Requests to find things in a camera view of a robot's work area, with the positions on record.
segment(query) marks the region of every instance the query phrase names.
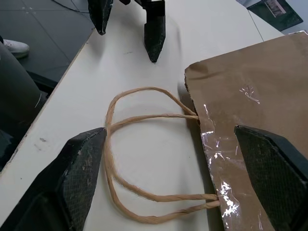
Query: rope handle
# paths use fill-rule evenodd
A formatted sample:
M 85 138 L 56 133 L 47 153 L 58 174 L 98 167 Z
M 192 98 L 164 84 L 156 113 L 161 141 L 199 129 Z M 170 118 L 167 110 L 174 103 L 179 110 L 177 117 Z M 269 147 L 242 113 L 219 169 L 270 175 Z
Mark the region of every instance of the rope handle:
M 161 114 L 161 115 L 141 115 L 141 116 L 134 116 L 128 119 L 124 119 L 120 122 L 117 122 L 115 124 L 112 124 L 112 118 L 115 112 L 116 102 L 121 99 L 122 97 L 136 93 L 138 91 L 144 91 L 144 90 L 155 90 L 161 93 L 164 93 L 169 98 L 171 98 L 175 103 L 177 103 L 188 115 L 180 115 L 180 114 Z M 128 183 L 126 180 L 124 180 L 122 177 L 120 177 L 116 171 L 115 163 L 113 160 L 113 155 L 111 151 L 111 135 L 114 131 L 118 130 L 124 125 L 135 123 L 141 120 L 149 119 L 149 118 L 185 118 L 185 119 L 195 119 L 198 120 L 199 117 L 196 113 L 194 113 L 192 110 L 190 110 L 188 107 L 186 107 L 184 104 L 182 104 L 177 98 L 175 98 L 170 92 L 167 90 L 156 88 L 156 87 L 144 87 L 144 88 L 137 88 L 125 91 L 121 94 L 118 94 L 114 97 L 114 99 L 110 102 L 107 115 L 106 115 L 106 129 L 107 129 L 107 136 L 105 140 L 105 146 L 104 146 L 104 168 L 107 176 L 107 182 L 111 194 L 111 198 L 114 202 L 114 204 L 128 217 L 141 222 L 141 223 L 147 223 L 147 224 L 160 224 L 164 223 L 166 221 L 178 218 L 180 216 L 183 216 L 185 214 L 189 214 L 195 211 L 199 211 L 206 208 L 214 208 L 219 206 L 219 200 L 215 194 L 179 194 L 179 195 L 155 195 L 149 192 L 146 192 L 137 186 Z M 186 209 L 181 209 L 176 212 L 163 215 L 163 216 L 139 216 L 130 210 L 128 210 L 119 200 L 114 185 L 113 185 L 113 179 L 123 185 L 128 190 L 132 191 L 133 193 L 142 196 L 148 200 L 156 201 L 156 202 L 171 202 L 171 201 L 182 201 L 182 200 L 213 200 L 212 202 L 207 202 L 202 205 L 192 206 Z

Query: white table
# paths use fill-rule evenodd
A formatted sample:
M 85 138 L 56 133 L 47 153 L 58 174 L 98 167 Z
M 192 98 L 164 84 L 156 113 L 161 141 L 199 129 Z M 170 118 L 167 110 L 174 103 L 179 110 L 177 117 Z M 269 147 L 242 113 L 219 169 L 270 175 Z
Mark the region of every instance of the white table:
M 153 64 L 142 41 L 145 11 L 135 2 L 125 6 L 115 1 L 107 34 L 92 33 L 1 173 L 0 225 L 68 139 L 104 126 L 107 107 L 115 95 L 156 86 L 178 96 L 178 84 L 182 85 L 188 65 L 263 41 L 249 12 L 234 0 L 167 0 L 166 10 L 167 38 Z M 276 33 L 273 28 L 266 33 L 271 32 Z M 114 121 L 159 113 L 181 113 L 181 109 L 157 92 L 137 93 L 118 103 Z M 118 171 L 129 182 L 156 194 L 204 192 L 197 162 L 202 149 L 194 147 L 183 119 L 124 127 L 113 135 L 112 145 Z M 162 215 L 200 203 L 155 203 L 118 185 L 116 189 L 124 205 L 142 215 Z M 206 231 L 208 226 L 206 211 L 162 225 L 124 218 L 111 203 L 101 172 L 85 230 Z

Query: white sneaker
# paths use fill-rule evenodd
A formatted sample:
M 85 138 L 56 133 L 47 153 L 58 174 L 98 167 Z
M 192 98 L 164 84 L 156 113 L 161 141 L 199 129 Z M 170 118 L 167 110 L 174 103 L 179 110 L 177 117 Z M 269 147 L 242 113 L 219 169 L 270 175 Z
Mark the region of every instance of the white sneaker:
M 16 59 L 20 59 L 27 56 L 30 51 L 30 47 L 22 42 L 4 39 L 3 44 L 16 57 Z

